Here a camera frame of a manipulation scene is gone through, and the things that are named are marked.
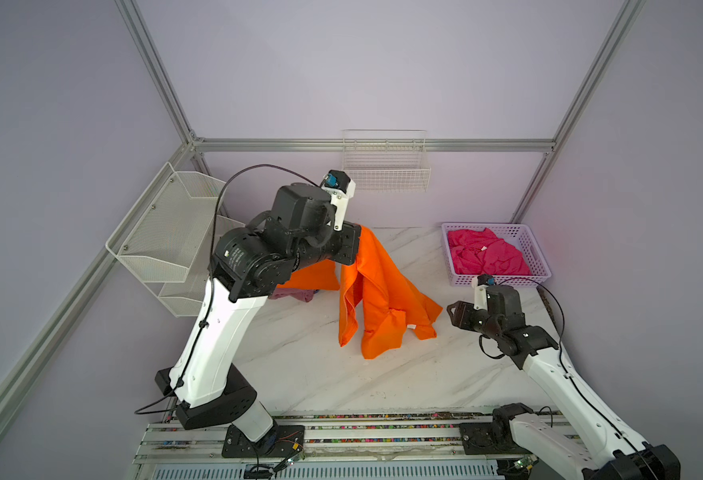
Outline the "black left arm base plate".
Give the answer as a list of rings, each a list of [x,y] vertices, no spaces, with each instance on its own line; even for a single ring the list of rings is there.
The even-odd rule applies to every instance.
[[[300,453],[305,443],[303,425],[275,424],[259,441],[251,441],[239,428],[230,426],[222,449],[226,459],[284,459]]]

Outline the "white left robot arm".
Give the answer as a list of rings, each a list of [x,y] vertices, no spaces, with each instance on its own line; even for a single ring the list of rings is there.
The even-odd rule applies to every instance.
[[[319,185],[283,186],[271,209],[214,244],[196,326],[177,363],[156,375],[163,396],[176,398],[183,428],[232,424],[271,449],[277,422],[234,357],[256,314],[294,273],[325,260],[355,263],[361,226],[346,214],[356,189],[341,171]]]

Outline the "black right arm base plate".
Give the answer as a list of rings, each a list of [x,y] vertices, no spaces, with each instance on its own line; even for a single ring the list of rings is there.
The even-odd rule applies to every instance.
[[[529,450],[517,445],[507,421],[459,424],[459,437],[465,455],[525,455]]]

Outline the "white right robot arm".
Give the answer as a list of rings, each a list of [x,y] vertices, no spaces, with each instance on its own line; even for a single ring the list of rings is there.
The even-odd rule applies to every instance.
[[[523,403],[493,410],[489,423],[459,426],[467,455],[524,451],[565,479],[679,479],[681,462],[665,445],[650,444],[589,387],[569,361],[561,335],[527,322],[519,291],[484,275],[475,278],[473,301],[447,306],[453,326],[491,340],[539,385],[577,432],[573,441]]]

